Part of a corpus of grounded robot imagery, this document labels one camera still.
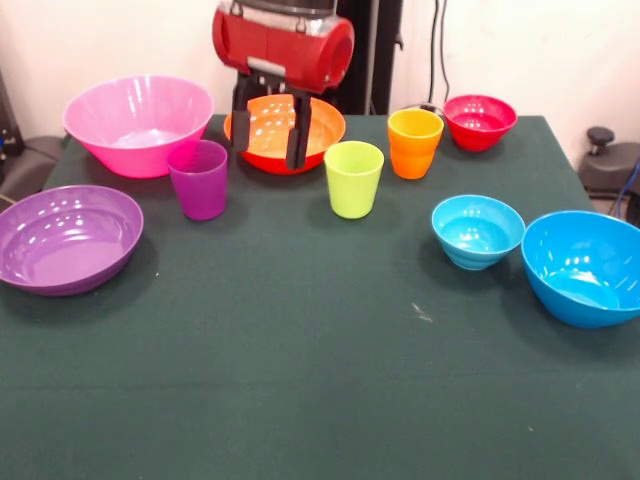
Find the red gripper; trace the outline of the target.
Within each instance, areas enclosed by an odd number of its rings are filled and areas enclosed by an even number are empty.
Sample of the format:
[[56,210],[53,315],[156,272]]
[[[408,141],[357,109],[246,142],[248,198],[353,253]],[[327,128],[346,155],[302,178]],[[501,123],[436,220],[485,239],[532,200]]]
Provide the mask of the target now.
[[351,22],[337,15],[309,18],[247,4],[220,4],[214,14],[212,41],[222,63],[239,72],[231,109],[234,151],[249,147],[248,102],[265,95],[265,87],[250,74],[269,74],[307,91],[292,91],[295,120],[286,152],[287,168],[301,169],[312,117],[308,92],[321,94],[342,82],[354,51]]

